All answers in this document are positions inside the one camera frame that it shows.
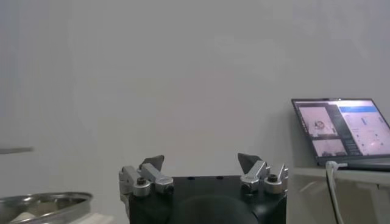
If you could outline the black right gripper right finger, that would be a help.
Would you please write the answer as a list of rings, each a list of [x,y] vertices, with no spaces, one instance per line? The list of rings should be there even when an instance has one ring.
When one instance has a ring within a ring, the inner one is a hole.
[[[239,180],[245,194],[254,194],[260,187],[268,194],[287,193],[288,167],[285,164],[278,166],[277,172],[272,173],[267,162],[257,155],[238,153],[237,156],[244,173]]]

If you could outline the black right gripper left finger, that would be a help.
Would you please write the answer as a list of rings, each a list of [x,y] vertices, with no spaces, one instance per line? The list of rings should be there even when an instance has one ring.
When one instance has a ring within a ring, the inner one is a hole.
[[[173,177],[161,173],[165,157],[158,155],[146,158],[138,167],[124,166],[119,171],[119,192],[122,197],[134,195],[147,197],[154,187],[159,194],[171,194],[174,191]]]

